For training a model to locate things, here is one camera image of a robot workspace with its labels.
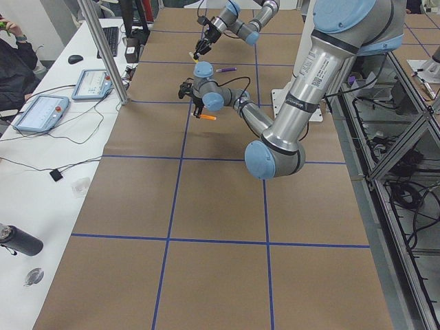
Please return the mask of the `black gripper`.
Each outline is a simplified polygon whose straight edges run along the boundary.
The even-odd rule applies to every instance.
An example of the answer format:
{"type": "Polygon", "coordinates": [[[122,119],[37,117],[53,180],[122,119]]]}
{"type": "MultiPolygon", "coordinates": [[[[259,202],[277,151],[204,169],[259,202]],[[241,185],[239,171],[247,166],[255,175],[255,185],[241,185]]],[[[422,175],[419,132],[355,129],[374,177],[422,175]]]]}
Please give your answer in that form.
{"type": "Polygon", "coordinates": [[[198,60],[202,55],[207,54],[211,50],[211,45],[216,43],[222,35],[222,32],[213,21],[214,19],[209,20],[206,16],[199,16],[197,19],[198,24],[208,26],[208,29],[203,33],[203,37],[197,41],[195,46],[194,55],[198,60]]]}
{"type": "Polygon", "coordinates": [[[193,116],[196,117],[196,118],[200,118],[201,114],[203,112],[203,109],[204,109],[203,100],[201,98],[193,96],[192,97],[192,103],[195,106],[195,109],[193,111],[193,116]]]}

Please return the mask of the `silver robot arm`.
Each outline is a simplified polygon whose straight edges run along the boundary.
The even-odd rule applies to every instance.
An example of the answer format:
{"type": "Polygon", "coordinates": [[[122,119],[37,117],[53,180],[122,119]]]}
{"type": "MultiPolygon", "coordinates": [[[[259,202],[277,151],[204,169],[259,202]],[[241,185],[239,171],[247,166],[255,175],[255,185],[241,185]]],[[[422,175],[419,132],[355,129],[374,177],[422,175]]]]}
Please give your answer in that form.
{"type": "Polygon", "coordinates": [[[244,119],[256,135],[245,149],[245,165],[254,177],[292,175],[305,163],[300,134],[344,61],[397,49],[405,15],[405,1],[317,1],[311,12],[311,49],[275,118],[262,112],[246,91],[220,86],[206,61],[197,62],[193,79],[181,85],[179,95],[192,98],[196,117],[204,109],[232,107],[244,119]]]}
{"type": "Polygon", "coordinates": [[[206,28],[203,36],[196,43],[195,50],[192,53],[193,60],[198,61],[200,56],[207,54],[211,50],[212,45],[226,31],[230,31],[248,45],[254,45],[259,39],[261,30],[280,9],[280,1],[267,0],[256,1],[256,3],[261,6],[261,9],[248,23],[240,20],[241,8],[235,1],[228,1],[222,11],[211,19],[197,14],[198,24],[206,28]]]}

